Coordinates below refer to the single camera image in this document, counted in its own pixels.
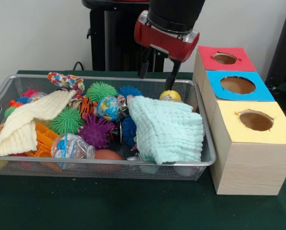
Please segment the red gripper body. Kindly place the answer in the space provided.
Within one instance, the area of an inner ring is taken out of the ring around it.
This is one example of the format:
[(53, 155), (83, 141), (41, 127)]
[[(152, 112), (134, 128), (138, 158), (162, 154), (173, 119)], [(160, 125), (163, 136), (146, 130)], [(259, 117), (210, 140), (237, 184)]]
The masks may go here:
[(134, 30), (134, 39), (138, 44), (158, 50), (180, 62), (185, 62), (191, 56), (199, 36), (200, 33), (194, 29), (185, 35), (160, 30), (150, 23), (147, 10), (139, 15)]

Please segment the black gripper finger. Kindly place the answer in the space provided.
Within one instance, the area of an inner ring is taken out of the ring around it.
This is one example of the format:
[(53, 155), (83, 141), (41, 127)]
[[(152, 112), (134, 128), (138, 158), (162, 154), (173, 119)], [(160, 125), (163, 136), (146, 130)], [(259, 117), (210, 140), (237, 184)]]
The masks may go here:
[(149, 68), (149, 56), (150, 56), (150, 49), (145, 47), (143, 49), (142, 61), (141, 61), (141, 66), (139, 70), (140, 78), (145, 78), (147, 75), (148, 68)]
[(165, 88), (171, 89), (173, 87), (173, 84), (175, 82), (176, 76), (180, 70), (181, 62), (179, 60), (172, 59), (173, 62), (173, 69), (169, 76), (166, 78), (165, 82)]

